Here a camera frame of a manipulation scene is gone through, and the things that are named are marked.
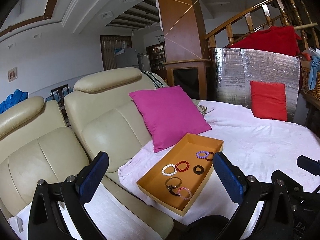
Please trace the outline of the orange cardboard tray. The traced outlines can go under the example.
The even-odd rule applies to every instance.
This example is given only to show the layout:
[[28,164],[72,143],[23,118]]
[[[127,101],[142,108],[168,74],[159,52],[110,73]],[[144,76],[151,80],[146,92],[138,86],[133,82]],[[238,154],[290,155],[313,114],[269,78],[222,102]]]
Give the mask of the orange cardboard tray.
[[188,133],[137,185],[158,204],[184,216],[213,172],[213,155],[221,150],[222,140]]

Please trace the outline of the red pillow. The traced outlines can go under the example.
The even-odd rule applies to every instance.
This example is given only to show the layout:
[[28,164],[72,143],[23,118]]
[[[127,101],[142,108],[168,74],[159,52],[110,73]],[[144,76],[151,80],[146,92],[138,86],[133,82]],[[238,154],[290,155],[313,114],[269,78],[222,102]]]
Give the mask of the red pillow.
[[256,118],[287,121],[283,83],[250,81],[251,110]]

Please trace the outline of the magenta pillow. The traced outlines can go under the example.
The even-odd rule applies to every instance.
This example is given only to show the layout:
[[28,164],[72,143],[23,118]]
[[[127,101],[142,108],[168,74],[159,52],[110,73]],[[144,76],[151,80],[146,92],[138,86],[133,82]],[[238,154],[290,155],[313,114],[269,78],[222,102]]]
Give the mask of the magenta pillow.
[[177,144],[187,133],[212,128],[180,86],[129,93],[153,140],[155,153]]

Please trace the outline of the wooden pillar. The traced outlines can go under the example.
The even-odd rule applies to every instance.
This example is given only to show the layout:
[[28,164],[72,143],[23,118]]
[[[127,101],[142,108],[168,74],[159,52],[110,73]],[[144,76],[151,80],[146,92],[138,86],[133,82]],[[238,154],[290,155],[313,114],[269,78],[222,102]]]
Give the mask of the wooden pillar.
[[158,0],[168,62],[208,57],[199,0]]

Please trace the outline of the blue cloth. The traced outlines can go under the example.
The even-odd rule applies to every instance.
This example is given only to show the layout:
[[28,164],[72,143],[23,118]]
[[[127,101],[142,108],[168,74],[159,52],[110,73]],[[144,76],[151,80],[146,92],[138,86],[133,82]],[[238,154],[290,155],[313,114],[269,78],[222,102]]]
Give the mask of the blue cloth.
[[313,56],[310,63],[310,72],[309,72],[309,79],[308,79],[309,90],[313,90],[316,87],[318,72],[319,72],[319,57]]

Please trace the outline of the wooden cabinet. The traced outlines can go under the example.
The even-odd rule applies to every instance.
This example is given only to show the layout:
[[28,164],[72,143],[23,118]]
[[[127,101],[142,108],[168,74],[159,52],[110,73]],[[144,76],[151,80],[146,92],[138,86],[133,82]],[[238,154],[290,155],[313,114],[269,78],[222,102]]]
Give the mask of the wooden cabinet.
[[214,99],[214,70],[210,60],[175,61],[166,63],[165,67],[169,86],[181,86],[192,99]]

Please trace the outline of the red cloth on railing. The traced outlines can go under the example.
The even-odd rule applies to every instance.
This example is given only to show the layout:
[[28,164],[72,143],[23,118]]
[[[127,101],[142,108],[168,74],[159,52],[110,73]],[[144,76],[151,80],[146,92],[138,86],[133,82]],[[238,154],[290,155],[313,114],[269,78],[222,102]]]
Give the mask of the red cloth on railing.
[[229,45],[229,48],[255,49],[297,56],[300,53],[298,40],[301,40],[301,37],[296,34],[293,26],[270,27],[249,34],[235,44]]

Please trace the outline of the wooden stair railing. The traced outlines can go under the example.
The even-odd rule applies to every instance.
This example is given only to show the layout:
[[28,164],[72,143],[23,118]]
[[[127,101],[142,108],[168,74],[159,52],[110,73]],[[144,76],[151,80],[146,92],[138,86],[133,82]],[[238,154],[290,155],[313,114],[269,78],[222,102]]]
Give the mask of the wooden stair railing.
[[319,48],[319,25],[303,0],[264,0],[209,27],[208,47],[228,47],[249,34],[272,26],[292,26],[301,37],[300,49]]

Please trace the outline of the grey refrigerator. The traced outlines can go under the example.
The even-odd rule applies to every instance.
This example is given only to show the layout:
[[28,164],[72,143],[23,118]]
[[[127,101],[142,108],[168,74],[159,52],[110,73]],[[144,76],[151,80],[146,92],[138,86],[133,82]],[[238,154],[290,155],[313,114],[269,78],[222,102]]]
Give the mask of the grey refrigerator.
[[122,49],[115,54],[117,68],[134,67],[142,72],[151,71],[148,55],[137,53],[133,48]]

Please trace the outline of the silver foil insulation panel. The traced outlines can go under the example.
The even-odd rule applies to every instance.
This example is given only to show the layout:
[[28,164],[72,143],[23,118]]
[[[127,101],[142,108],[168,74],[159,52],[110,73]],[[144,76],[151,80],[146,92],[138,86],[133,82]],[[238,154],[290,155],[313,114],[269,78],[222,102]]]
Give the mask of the silver foil insulation panel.
[[251,81],[283,83],[289,121],[298,100],[300,60],[269,51],[214,48],[214,100],[251,108]]

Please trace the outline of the beige leather sofa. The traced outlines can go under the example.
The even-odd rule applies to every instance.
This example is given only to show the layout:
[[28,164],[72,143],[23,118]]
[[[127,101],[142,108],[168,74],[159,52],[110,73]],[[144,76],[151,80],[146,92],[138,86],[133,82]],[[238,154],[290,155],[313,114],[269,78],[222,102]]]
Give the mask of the beige leather sofa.
[[172,218],[127,192],[118,169],[151,135],[129,94],[155,89],[136,68],[81,78],[64,99],[68,120],[56,101],[28,98],[1,114],[1,211],[18,237],[27,237],[37,182],[63,182],[77,175],[101,151],[109,167],[85,205],[107,239],[165,239]]

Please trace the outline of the wicker basket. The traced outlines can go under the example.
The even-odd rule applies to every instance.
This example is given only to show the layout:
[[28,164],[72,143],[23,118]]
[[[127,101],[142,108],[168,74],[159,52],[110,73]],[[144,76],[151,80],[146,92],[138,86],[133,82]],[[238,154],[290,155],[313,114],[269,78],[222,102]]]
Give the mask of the wicker basket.
[[309,74],[310,74],[310,69],[302,67],[301,68],[301,76],[302,76],[302,91],[304,91],[306,94],[310,94],[317,100],[320,100],[320,86],[319,86],[319,78],[320,74],[317,72],[317,78],[316,78],[316,85],[314,89],[310,90],[308,81],[309,81]]

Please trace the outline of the patterned cloth scrap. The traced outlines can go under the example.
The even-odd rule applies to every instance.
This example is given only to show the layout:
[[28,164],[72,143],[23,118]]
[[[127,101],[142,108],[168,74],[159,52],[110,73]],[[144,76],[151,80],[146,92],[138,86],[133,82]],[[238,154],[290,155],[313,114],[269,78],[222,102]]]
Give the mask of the patterned cloth scrap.
[[197,105],[196,106],[198,111],[202,114],[202,115],[206,115],[207,114],[207,107],[203,106],[203,105]]

